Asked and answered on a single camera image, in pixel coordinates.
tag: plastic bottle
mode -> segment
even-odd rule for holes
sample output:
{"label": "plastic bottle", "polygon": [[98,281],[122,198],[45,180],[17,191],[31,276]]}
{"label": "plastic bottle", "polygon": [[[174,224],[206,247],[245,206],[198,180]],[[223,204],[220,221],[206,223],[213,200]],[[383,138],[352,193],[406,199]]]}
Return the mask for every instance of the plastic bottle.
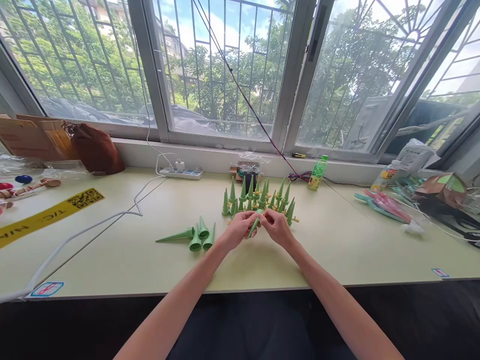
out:
{"label": "plastic bottle", "polygon": [[329,157],[327,155],[322,155],[321,159],[318,160],[311,172],[310,181],[306,186],[307,189],[312,191],[317,191],[319,189],[320,182],[322,181],[322,177],[325,174],[325,170],[327,170]]}
{"label": "plastic bottle", "polygon": [[387,165],[380,172],[373,185],[370,187],[371,191],[378,193],[384,191],[390,180],[399,171],[401,162],[399,160],[393,160],[390,165]]}

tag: hand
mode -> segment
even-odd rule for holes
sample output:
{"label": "hand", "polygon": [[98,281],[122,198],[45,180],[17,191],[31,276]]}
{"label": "hand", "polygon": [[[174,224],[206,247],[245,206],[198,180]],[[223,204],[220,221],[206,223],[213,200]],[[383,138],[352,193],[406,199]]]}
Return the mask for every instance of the hand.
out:
{"label": "hand", "polygon": [[[258,215],[255,211],[239,212],[216,242],[223,243],[228,251],[235,249],[243,239],[249,236],[250,229]],[[255,229],[251,238],[256,234],[257,230]]]}
{"label": "hand", "polygon": [[268,235],[282,248],[286,249],[296,241],[284,214],[268,208],[259,218],[260,224],[265,228]]}

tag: white cable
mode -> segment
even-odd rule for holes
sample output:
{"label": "white cable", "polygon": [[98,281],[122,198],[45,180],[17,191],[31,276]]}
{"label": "white cable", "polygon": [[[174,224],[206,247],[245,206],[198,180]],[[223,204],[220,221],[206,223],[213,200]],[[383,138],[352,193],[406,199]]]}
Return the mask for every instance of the white cable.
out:
{"label": "white cable", "polygon": [[401,202],[401,201],[398,201],[398,202],[399,202],[400,204],[402,204],[402,205],[405,205],[406,207],[409,207],[409,208],[411,208],[411,209],[419,212],[420,214],[425,215],[426,218],[427,218],[428,220],[430,220],[430,223],[431,223],[433,226],[439,228],[439,229],[442,230],[445,234],[450,235],[452,238],[462,239],[462,240],[464,240],[464,241],[466,241],[466,242],[471,242],[471,243],[476,243],[476,242],[478,242],[478,240],[466,239],[466,238],[464,238],[464,237],[462,237],[462,236],[454,235],[454,234],[452,234],[452,233],[450,233],[450,232],[448,232],[448,231],[445,231],[445,230],[442,229],[440,226],[438,226],[436,223],[434,223],[434,222],[432,221],[432,218],[431,218],[429,215],[427,215],[426,213],[424,213],[423,211],[421,211],[421,210],[419,210],[419,209],[417,209],[417,208],[415,208],[415,207],[413,207],[413,206],[410,206],[410,205],[408,205],[408,204],[406,204],[406,203],[404,203],[404,202]]}
{"label": "white cable", "polygon": [[[136,61],[137,61],[137,65],[138,65],[138,71],[142,71],[141,70],[141,67],[140,67],[140,60],[139,60],[139,53],[138,53],[138,45],[137,45],[137,38],[135,38],[135,52],[136,52]],[[153,147],[150,142],[149,142],[149,136],[150,136],[150,130],[151,130],[151,125],[150,125],[150,113],[149,113],[149,108],[147,106],[147,100],[146,100],[146,97],[145,97],[145,91],[144,91],[144,86],[141,87],[141,91],[143,93],[143,103],[145,104],[145,110],[146,110],[146,113],[147,113],[147,116],[148,116],[148,132],[146,133],[146,143],[148,144],[148,146],[150,146],[152,149],[154,149],[155,151],[157,151],[159,154],[158,156],[156,157],[156,165],[155,165],[155,172],[157,173],[157,175],[159,176],[156,176],[154,178],[151,178],[141,189],[140,191],[135,195],[135,197],[133,198],[133,202],[135,204],[135,207],[137,208],[138,212],[135,212],[135,211],[122,211],[122,212],[118,212],[112,216],[109,216],[107,217],[106,219],[103,219],[102,221],[99,221],[97,222],[96,224],[92,225],[92,226],[89,226],[85,229],[83,229],[82,231],[80,232],[77,232],[75,235],[69,237],[68,239],[66,239],[64,242],[62,242],[61,244],[59,244],[55,250],[53,250],[51,252],[51,254],[46,258],[46,260],[40,265],[40,267],[37,269],[37,271],[35,272],[35,274],[32,276],[32,278],[30,279],[30,281],[28,282],[28,284],[26,285],[26,287],[23,289],[23,290],[19,290],[19,291],[15,291],[15,292],[11,292],[7,295],[3,295],[3,296],[0,296],[0,304],[2,303],[6,303],[6,302],[9,302],[9,301],[12,301],[12,300],[16,300],[16,299],[22,299],[24,298],[25,296],[27,296],[28,294],[30,294],[32,291],[34,291],[37,287],[37,284],[39,283],[40,281],[40,277],[42,276],[42,273],[44,272],[44,270],[48,267],[48,265],[50,265],[50,263],[52,262],[52,260],[59,254],[59,252],[63,249],[63,247],[68,244],[70,241],[72,241],[73,239],[75,239],[76,237],[82,235],[83,233],[86,233],[87,231],[97,227],[98,225],[101,225],[111,219],[114,219],[116,217],[119,217],[119,216],[122,216],[122,215],[126,215],[126,214],[130,214],[130,215],[136,215],[136,216],[140,216],[142,217],[144,214],[142,213],[142,209],[140,208],[140,205],[139,203],[137,202],[137,198],[139,197],[139,195],[145,190],[145,188],[147,187],[148,184],[150,184],[153,180],[155,179],[158,179],[158,178],[164,178],[165,176],[164,175],[160,175],[159,174],[159,158],[160,156],[163,156],[165,158],[166,161],[168,161],[168,164],[170,165],[170,167],[172,168],[172,163],[170,162],[170,160],[165,156],[165,155],[175,155],[178,157],[177,154],[173,153],[173,152],[166,152],[166,153],[163,153],[161,152],[160,150],[156,149],[155,147]]]}

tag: qr code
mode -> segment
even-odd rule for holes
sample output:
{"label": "qr code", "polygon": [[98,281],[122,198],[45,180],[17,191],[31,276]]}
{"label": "qr code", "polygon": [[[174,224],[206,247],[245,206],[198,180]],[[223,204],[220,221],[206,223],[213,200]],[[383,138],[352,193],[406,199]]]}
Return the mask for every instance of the qr code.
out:
{"label": "qr code", "polygon": [[105,199],[104,196],[94,188],[91,188],[78,195],[75,195],[74,197],[69,198],[67,202],[69,202],[78,209],[83,209],[102,199]]}

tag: light green desk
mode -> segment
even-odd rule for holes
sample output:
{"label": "light green desk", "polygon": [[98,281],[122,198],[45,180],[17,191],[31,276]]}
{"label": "light green desk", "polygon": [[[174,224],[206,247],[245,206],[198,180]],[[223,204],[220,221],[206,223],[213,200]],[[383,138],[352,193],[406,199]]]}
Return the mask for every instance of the light green desk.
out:
{"label": "light green desk", "polygon": [[[5,211],[0,217],[0,228],[37,214],[89,188],[95,188],[105,196],[105,199],[98,203],[1,248],[0,295],[24,289],[53,249],[68,237],[101,219],[132,208],[133,197],[154,176],[156,174],[152,169],[127,168],[115,175],[94,177],[85,181],[64,182],[60,187],[47,189],[36,196],[17,201],[14,207]],[[163,181],[165,181],[164,178],[152,181],[139,199],[143,199]],[[68,243],[45,269],[42,280],[75,256],[117,220],[112,219]]]}
{"label": "light green desk", "polygon": [[[52,298],[94,298],[165,294],[203,256],[188,241],[155,240],[194,226],[202,215],[215,238],[228,226],[221,216],[231,175],[205,174],[201,180],[167,179],[142,202],[144,217],[124,216],[53,273],[64,282]],[[270,191],[280,179],[270,180]],[[240,185],[236,187],[237,196]],[[317,192],[304,182],[295,197],[292,232],[306,250],[345,286],[436,282],[432,268],[452,278],[480,277],[480,251],[429,228],[423,238],[404,234],[400,224],[356,203],[360,188],[322,183]],[[223,261],[207,292],[305,289],[296,264],[264,229],[243,241]]]}

